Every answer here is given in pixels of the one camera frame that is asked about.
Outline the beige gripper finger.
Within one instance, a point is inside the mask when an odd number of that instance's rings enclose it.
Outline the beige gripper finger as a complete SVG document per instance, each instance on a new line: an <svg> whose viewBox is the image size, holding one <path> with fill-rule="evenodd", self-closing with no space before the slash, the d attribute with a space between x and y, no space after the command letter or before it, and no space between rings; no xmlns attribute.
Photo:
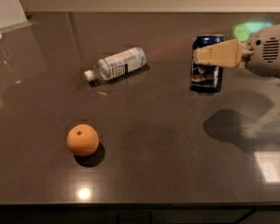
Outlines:
<svg viewBox="0 0 280 224"><path fill-rule="evenodd" d="M251 48L246 43L232 39L196 49L193 61L202 65L234 68L239 67L250 56Z"/></svg>

